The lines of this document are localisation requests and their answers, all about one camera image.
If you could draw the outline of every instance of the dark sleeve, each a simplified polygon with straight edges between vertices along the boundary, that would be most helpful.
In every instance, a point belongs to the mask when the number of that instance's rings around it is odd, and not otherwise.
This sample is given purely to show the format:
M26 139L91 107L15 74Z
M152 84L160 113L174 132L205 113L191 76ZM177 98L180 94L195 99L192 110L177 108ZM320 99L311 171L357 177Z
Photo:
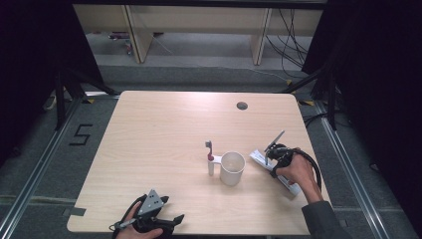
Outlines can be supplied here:
M313 238L351 238L344 231L327 201L311 203L302 208Z

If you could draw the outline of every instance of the floor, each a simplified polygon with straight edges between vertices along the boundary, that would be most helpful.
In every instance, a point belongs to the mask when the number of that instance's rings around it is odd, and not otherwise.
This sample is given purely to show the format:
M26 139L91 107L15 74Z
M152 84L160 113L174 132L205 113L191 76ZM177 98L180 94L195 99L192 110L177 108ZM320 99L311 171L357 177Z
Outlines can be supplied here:
M176 33L156 35L146 61L138 64L133 55L127 51L127 41L111 40L108 35L109 33L88 33L87 39L102 73L107 75L106 80L111 85L121 86L116 83L117 78L126 76L116 72L116 70L122 71L121 67L125 74L129 72L137 74L140 70L153 71L150 69L155 68L170 69L170 72L180 74L186 74L185 70L192 68L209 71L216 69L221 72L236 69L250 75L258 74L263 79L268 77L268 81L277 79L284 82L298 81L305 76L300 72L297 64L281 58L269 42L264 49L261 65L254 66L248 36ZM282 42L276 36L270 36L270 40L284 49ZM287 38L281 37L281 40L286 41ZM312 38L300 37L297 40L304 49L307 49ZM287 48L286 52L295 61L301 61L298 51ZM305 99L309 95L309 90L310 88L303 88L298 91L297 97ZM112 114L115 103L116 100L102 100L97 101L95 108L91 108L89 104L81 104L75 110L76 116L71 119L67 131L64 132L69 137L61 139L58 147L53 150L53 160L45 165L42 179L33 185L33 191L28 195L30 199L25 204L26 210L20 215L20 220L10 227L13 231L11 238L106 238L109 236L109 234L70 233L66 230L67 216L69 216L66 213L69 213L69 208L72 209L75 204L79 188L84 182L83 177L75 175L88 173L91 161L86 158L94 157L96 146L101 141L106 121ZM303 116L311 116L317 111L323 111L323 103L320 104L322 105L301 105ZM102 121L99 123L101 126L92 128L90 131L93 143L79 150L66 149L74 140L71 134L77 130L78 125L86 121ZM336 123L338 130L334 133L334 137L327 136L329 130L326 129L326 122L321 119L310 124L308 133L315 147L318 162L321 164L321 172L332 206L340 222L354 238L417 238L383 178L368 167L370 158L364 146L359 143L353 128L348 124L347 117L337 116ZM54 111L47 111L40 116L26 142L28 145L36 146L27 147L28 149L23 151L22 155L9 160L3 168L0 168L0 215L2 218L10 211L15 199L19 198L17 196L22 194L22 189L28 184L28 177L34 168L43 162L40 158L46 157L45 148L52 147L50 138L56 136L56 132L51 128L54 124ZM346 148L346 154L343 155L346 159L341 159L341 148L334 146L333 138L336 137L341 139L343 148ZM365 196L369 198L369 202L361 202L356 197L356 189L353 183L350 183L356 178L350 178L350 174L345 173L346 169L350 168L350 165L347 165L348 162L357 175L358 182L361 183L357 184L363 185L363 191L367 194ZM362 203L374 207L383 223L381 225L386 228L386 234L377 234L376 229L371 227L372 224L368 221L370 215L362 209ZM283 236L282 238L309 237Z

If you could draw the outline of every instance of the table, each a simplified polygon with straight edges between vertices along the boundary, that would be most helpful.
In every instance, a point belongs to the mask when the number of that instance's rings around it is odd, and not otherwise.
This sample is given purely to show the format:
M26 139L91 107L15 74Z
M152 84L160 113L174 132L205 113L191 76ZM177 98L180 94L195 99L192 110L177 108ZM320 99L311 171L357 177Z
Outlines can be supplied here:
M237 103L246 103L239 110ZM158 218L185 214L175 234L309 234L293 195L250 156L284 129L279 140L315 158L292 95L195 92L123 92L87 176L68 229L108 232L134 199L151 188L169 201ZM236 150L246 159L236 186L208 175L205 141L213 153ZM322 195L329 201L322 181Z

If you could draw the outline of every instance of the person's right hand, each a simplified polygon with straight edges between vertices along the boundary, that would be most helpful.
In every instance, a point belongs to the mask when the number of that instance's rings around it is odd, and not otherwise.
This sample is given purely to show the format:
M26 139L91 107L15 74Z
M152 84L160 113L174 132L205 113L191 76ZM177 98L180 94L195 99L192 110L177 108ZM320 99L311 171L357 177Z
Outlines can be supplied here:
M276 174L288 178L290 183L297 183L304 192L308 203L323 200L314 178L313 167L302 155L295 153L291 164L287 167L277 168Z

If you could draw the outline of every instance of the person's left hand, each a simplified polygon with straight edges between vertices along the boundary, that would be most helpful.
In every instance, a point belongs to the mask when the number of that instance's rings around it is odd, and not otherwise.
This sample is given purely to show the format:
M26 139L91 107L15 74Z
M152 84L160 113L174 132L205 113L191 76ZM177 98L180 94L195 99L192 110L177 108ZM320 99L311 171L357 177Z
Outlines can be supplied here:
M128 221L131 218L133 218L134 212L136 208L140 205L140 202L136 203L132 209L130 210L129 214L127 214L127 217L124 219L124 221ZM120 232L117 234L116 239L153 239L162 234L162 229L157 228L150 230L145 233L139 233L137 232L132 225L128 225L123 230L120 230Z

